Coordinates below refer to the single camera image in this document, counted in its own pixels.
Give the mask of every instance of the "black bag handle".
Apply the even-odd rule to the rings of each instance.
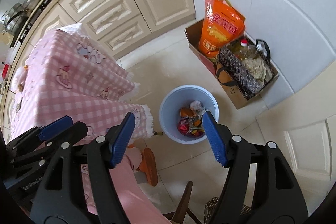
[[[224,86],[235,86],[235,85],[237,85],[237,81],[229,81],[229,82],[226,82],[226,83],[222,83],[220,80],[219,80],[219,75],[221,74],[221,72],[222,71],[225,71],[225,70],[228,70],[228,68],[226,68],[226,67],[221,67],[221,68],[219,68],[219,70],[216,72],[216,78],[217,78],[217,80],[218,80],[218,82],[220,82],[222,85],[224,85]]]
[[[270,50],[269,50],[269,47],[268,47],[266,41],[265,41],[265,40],[262,40],[262,39],[257,39],[257,40],[255,41],[255,46],[257,47],[258,43],[260,43],[260,42],[263,42],[264,45],[265,45],[265,49],[266,49],[266,52],[267,52],[266,60],[269,62],[270,59],[271,59],[271,52],[270,52]]]

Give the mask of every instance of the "plastic bag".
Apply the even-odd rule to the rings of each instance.
[[[199,50],[216,62],[219,49],[244,32],[244,20],[228,0],[206,0]]]

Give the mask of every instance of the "foot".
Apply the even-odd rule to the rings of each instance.
[[[154,187],[158,184],[159,179],[155,157],[149,148],[145,148],[142,153],[142,162],[140,163],[139,169],[146,174],[149,185]]]

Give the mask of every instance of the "light blue trash can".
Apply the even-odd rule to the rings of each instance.
[[[207,138],[206,134],[198,138],[187,137],[182,135],[177,129],[177,125],[181,119],[180,108],[188,106],[195,100],[200,101],[207,110],[211,111],[215,120],[218,122],[218,104],[209,91],[197,85],[179,86],[169,92],[163,99],[159,111],[159,119],[163,132],[175,142],[194,144]]]

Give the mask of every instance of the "silver screw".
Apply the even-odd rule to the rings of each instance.
[[[277,147],[277,144],[276,144],[276,143],[273,143],[273,142],[269,142],[269,143],[268,143],[268,147],[274,149],[274,148]]]
[[[236,142],[236,143],[239,143],[242,141],[242,138],[239,136],[239,135],[234,135],[232,137],[233,141]]]
[[[62,149],[67,149],[70,146],[68,142],[64,142],[61,144]]]
[[[104,141],[105,141],[105,137],[104,136],[99,136],[99,137],[96,138],[96,142],[97,143],[102,143]]]

